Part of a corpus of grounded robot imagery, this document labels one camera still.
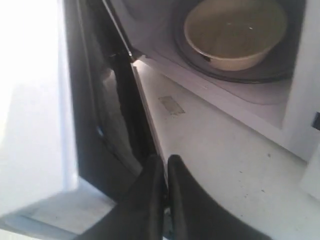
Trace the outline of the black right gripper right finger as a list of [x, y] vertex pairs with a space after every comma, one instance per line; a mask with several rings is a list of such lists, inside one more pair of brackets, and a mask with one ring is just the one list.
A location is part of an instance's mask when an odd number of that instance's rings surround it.
[[270, 236], [220, 206], [192, 176], [179, 155], [167, 163], [175, 240], [269, 240]]

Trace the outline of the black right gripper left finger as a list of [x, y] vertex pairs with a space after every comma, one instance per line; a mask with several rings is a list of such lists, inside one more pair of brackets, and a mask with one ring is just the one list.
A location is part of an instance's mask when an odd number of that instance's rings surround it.
[[158, 155], [148, 158], [125, 197], [77, 240], [161, 240], [166, 183]]

